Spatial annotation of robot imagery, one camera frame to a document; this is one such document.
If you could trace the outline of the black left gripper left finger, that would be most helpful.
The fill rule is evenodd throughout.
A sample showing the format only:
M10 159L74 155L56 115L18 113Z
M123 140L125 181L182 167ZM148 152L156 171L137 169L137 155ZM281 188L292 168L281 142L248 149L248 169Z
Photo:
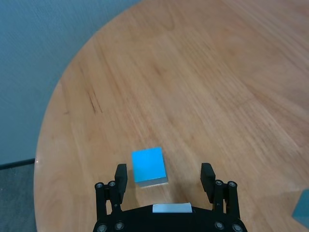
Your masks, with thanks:
M98 182L95 184L97 216L107 216L106 202L110 201L112 214L119 214L127 185L127 166L118 164L114 180L108 184Z

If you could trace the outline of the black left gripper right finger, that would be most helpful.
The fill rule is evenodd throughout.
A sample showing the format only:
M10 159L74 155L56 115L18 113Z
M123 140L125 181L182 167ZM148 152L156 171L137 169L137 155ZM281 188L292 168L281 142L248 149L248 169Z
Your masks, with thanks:
M236 182L224 183L222 180L216 179L214 170L209 163L201 164L200 180L214 212L223 214L225 203L227 215L240 214Z

